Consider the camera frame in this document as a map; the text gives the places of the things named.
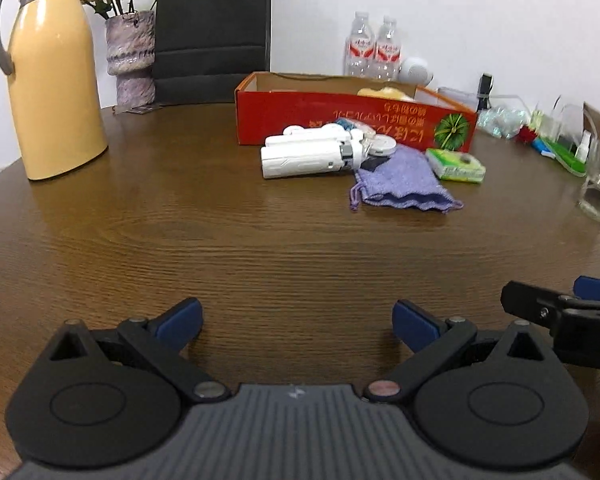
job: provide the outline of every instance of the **triangular cutout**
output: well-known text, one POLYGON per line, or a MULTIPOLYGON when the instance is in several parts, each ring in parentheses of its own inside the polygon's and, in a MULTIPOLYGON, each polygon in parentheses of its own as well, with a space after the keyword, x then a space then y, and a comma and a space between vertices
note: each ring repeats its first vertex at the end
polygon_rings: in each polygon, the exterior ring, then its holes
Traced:
POLYGON ((76 359, 78 357, 84 357, 87 355, 87 351, 84 349, 80 338, 76 334, 66 333, 64 337, 56 347, 53 355, 51 356, 52 361, 61 361, 64 359, 76 359))
POLYGON ((544 361, 542 353, 539 351, 538 346, 531 339, 531 336, 527 333, 519 333, 516 336, 515 341, 509 349, 509 357, 517 357, 519 359, 528 359, 530 361, 544 361))

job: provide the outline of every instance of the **black bag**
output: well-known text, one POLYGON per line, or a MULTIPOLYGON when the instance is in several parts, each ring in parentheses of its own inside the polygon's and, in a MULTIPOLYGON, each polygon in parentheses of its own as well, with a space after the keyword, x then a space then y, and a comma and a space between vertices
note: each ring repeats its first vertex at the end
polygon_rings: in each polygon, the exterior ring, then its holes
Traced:
POLYGON ((269 71, 271 0, 158 0, 155 97, 232 103, 247 75, 269 71))

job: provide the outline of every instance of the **brown table top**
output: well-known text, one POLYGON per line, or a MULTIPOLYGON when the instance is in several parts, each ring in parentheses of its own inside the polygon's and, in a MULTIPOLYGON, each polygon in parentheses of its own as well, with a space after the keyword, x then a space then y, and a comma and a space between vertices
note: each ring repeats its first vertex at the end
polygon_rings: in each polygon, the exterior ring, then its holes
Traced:
MULTIPOLYGON (((462 210, 353 213, 352 176, 265 181, 232 105, 104 113, 110 149, 86 167, 0 174, 0 478, 18 463, 7 400, 67 318, 110 327, 197 296, 190 358, 219 380, 361 387, 407 355, 390 335, 398 298, 503 328, 508 280, 600 277, 581 181, 515 142, 476 135, 484 183, 447 185, 462 210)), ((593 421, 578 462, 600 478, 600 375, 574 373, 593 421)))

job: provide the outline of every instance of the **bottle label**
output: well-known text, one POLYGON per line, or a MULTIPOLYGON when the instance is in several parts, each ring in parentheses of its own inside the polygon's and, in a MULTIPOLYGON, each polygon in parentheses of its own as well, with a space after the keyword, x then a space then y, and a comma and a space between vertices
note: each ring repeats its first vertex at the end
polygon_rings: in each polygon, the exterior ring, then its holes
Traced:
POLYGON ((356 38, 349 41, 349 53, 353 57, 371 57, 374 53, 374 45, 367 38, 356 38))
POLYGON ((400 45, 393 43, 378 43, 376 61, 394 63, 400 61, 400 45))

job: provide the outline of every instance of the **white wall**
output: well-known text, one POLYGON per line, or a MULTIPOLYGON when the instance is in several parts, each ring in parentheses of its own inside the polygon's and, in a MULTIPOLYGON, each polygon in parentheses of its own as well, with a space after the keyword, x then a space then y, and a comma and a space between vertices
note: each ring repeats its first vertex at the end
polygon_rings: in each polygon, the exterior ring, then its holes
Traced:
MULTIPOLYGON (((136 0, 136 8, 152 1, 136 0)), ((5 41, 16 6, 4 5, 5 41)), ((104 62, 104 24, 86 10, 100 103, 109 106, 115 88, 104 62)), ((368 10, 376 29, 384 14, 394 15, 403 52, 429 61, 435 86, 473 91, 490 72, 494 92, 519 94, 531 107, 549 111, 566 94, 600 108, 600 0, 272 0, 272 70, 340 73, 355 10, 368 10)), ((0 72, 0 166, 18 156, 0 72)))

